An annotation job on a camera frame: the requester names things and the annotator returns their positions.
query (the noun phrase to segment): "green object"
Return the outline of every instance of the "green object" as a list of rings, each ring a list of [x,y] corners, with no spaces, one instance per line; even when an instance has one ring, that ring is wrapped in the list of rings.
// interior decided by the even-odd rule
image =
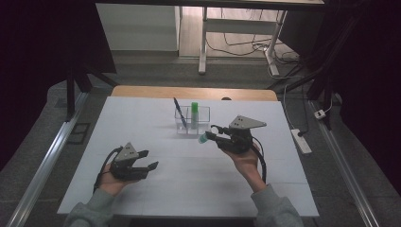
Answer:
[[[206,136],[206,133],[205,133],[205,134],[200,136],[200,138],[198,139],[198,142],[200,142],[200,144],[204,144],[204,143],[206,143],[207,140],[208,139],[207,139],[207,136]]]
[[[191,104],[191,112],[197,113],[198,112],[198,102],[192,102]]]

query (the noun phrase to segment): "person's right hand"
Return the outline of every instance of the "person's right hand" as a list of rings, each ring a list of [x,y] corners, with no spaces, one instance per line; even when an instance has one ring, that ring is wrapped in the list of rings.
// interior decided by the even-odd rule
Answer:
[[[249,149],[247,152],[241,154],[234,154],[223,149],[222,151],[230,156],[236,169],[247,180],[253,192],[258,192],[266,188],[266,184],[263,182],[259,171],[257,170],[258,158],[253,150]]]
[[[226,153],[228,156],[230,156],[230,158],[233,160],[235,164],[236,169],[245,178],[247,178],[248,175],[257,172],[258,158],[253,150],[249,149],[247,152],[241,154],[234,154],[227,150],[222,150],[222,151]]]

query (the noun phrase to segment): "electrical cord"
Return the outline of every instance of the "electrical cord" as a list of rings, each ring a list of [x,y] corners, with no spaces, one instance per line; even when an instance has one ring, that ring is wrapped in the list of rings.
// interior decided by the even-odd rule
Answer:
[[[319,49],[313,53],[311,56],[308,56],[304,59],[302,59],[302,63],[308,63],[310,64],[311,62],[314,61],[320,61],[322,59],[322,54],[324,51],[332,44],[342,33],[342,31],[346,28],[346,24],[342,25],[341,27],[338,28],[338,30],[332,35],[332,37],[329,39],[328,42],[323,44],[322,46],[319,47]]]
[[[286,113],[286,119],[287,119],[289,125],[291,125],[291,127],[292,127],[293,129],[295,129],[294,125],[292,124],[291,120],[289,119],[288,112],[287,112],[287,104],[286,104],[287,86],[288,86],[288,84],[287,84],[286,87],[284,88],[284,95],[283,95],[284,112]]]
[[[223,18],[225,18],[225,15],[224,15],[224,12],[223,12],[223,8],[220,8],[220,10],[221,10],[221,19],[223,19]],[[253,14],[252,14],[252,16],[251,16],[251,18],[250,18],[249,20],[253,19],[254,13],[255,13],[255,9],[253,9]],[[260,21],[261,18],[262,18],[262,14],[263,14],[263,10],[261,10],[261,12],[260,12],[259,21]],[[264,41],[270,41],[270,40],[271,40],[271,39],[265,39],[265,40],[256,41],[256,40],[255,40],[256,35],[253,35],[253,40],[250,41],[250,42],[229,44],[229,43],[227,42],[226,33],[223,33],[223,34],[224,34],[224,41],[225,41],[225,43],[226,43],[227,45],[253,44],[253,43],[255,43],[255,42],[264,42]]]
[[[260,154],[259,150],[257,150],[257,148],[254,145],[251,146],[251,149],[257,155],[257,157],[259,158],[260,165],[262,166],[262,180],[263,180],[264,183],[266,183],[266,162],[265,162],[265,158],[262,156],[262,154]]]
[[[289,116],[288,116],[288,111],[287,111],[287,103],[286,103],[286,93],[287,93],[287,86],[284,88],[284,95],[283,95],[283,104],[284,104],[284,111],[286,114],[286,119],[289,123],[289,125],[295,130],[294,125],[292,124]],[[306,114],[306,107],[305,107],[305,99],[304,99],[304,85],[302,85],[301,87],[301,92],[302,92],[302,101],[303,101],[303,107],[304,107],[304,115],[305,115],[305,122],[306,122],[306,130],[305,131],[300,131],[298,132],[298,136],[302,136],[305,133],[307,133],[309,131],[309,122],[307,120],[307,114]]]
[[[227,45],[241,45],[241,44],[258,44],[255,42],[264,42],[264,41],[270,41],[271,39],[266,39],[266,40],[259,40],[259,41],[248,41],[248,42],[243,42],[243,43],[235,43],[235,44],[228,44],[227,40],[226,40],[226,44]]]
[[[212,46],[209,44],[209,42],[207,41],[207,38],[206,38],[206,44],[207,44],[207,46],[209,46],[209,48],[211,48],[212,50],[219,51],[219,52],[223,52],[223,53],[226,53],[226,54],[235,55],[235,56],[246,56],[246,55],[250,55],[250,54],[252,54],[252,53],[254,53],[254,52],[256,52],[256,51],[258,50],[258,49],[254,49],[253,51],[248,52],[248,53],[236,54],[236,53],[233,53],[233,52],[229,52],[229,51],[222,50],[222,49],[216,49],[216,48],[212,47]]]
[[[252,137],[252,139],[256,140],[256,142],[259,144],[260,149],[262,150],[262,156],[265,157],[265,151],[263,151],[263,146],[260,143],[260,141],[258,139],[256,139],[255,137]]]
[[[297,65],[295,65],[285,76],[283,76],[283,77],[276,77],[276,76],[274,76],[274,75],[271,73],[270,64],[269,64],[269,67],[268,67],[268,74],[269,74],[269,76],[270,76],[271,78],[273,78],[273,79],[301,78],[302,76],[296,76],[295,74],[298,73],[303,67],[304,67],[303,65],[297,64]]]
[[[94,192],[93,192],[93,193],[95,193],[95,191],[99,188],[99,186],[100,186],[100,180],[101,180],[101,177],[103,176],[103,174],[109,173],[109,172],[110,172],[110,171],[103,172],[103,169],[104,169],[104,167],[107,165],[107,163],[108,163],[110,157],[112,157],[112,155],[113,155],[114,153],[118,153],[119,151],[121,151],[122,148],[123,148],[123,147],[115,148],[114,150],[112,150],[112,152],[110,152],[110,154],[107,156],[106,160],[104,160],[104,163],[103,163],[103,165],[101,166],[101,169],[100,169],[99,173],[97,174],[96,182],[95,182],[95,184],[94,184]]]
[[[324,112],[325,113],[329,112],[331,107],[333,107],[333,98],[330,99],[330,107],[327,110],[325,110]]]
[[[299,62],[300,62],[299,59],[285,59],[285,58],[283,57],[285,54],[294,53],[294,52],[295,52],[295,51],[284,52],[284,53],[281,55],[281,58],[279,58],[279,57],[277,56],[276,51],[274,50],[274,51],[273,51],[273,53],[274,53],[274,59],[275,59],[276,61],[278,61],[279,63],[281,63],[281,64],[299,63]]]

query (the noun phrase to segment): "tabletop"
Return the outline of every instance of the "tabletop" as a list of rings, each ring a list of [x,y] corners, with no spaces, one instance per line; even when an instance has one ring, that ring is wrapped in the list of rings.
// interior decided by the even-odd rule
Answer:
[[[239,114],[267,123],[252,134],[265,148],[267,182],[288,197],[301,216],[319,215],[292,140],[281,102],[272,91],[243,89],[116,87],[65,194],[60,214],[91,198],[98,166],[114,148],[131,142],[149,150],[135,166],[159,162],[139,183],[117,196],[113,212],[130,217],[254,218],[251,188],[216,143],[198,142],[199,135],[179,134],[174,119],[180,104],[196,101],[210,108],[210,124],[227,127]],[[231,101],[222,101],[222,97]]]

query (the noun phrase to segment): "black wall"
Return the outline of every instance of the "black wall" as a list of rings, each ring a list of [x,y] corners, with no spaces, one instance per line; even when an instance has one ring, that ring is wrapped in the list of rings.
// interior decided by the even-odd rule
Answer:
[[[0,169],[73,62],[115,72],[95,3],[0,1]]]
[[[401,11],[372,1],[335,62],[334,90],[344,123],[401,194]]]

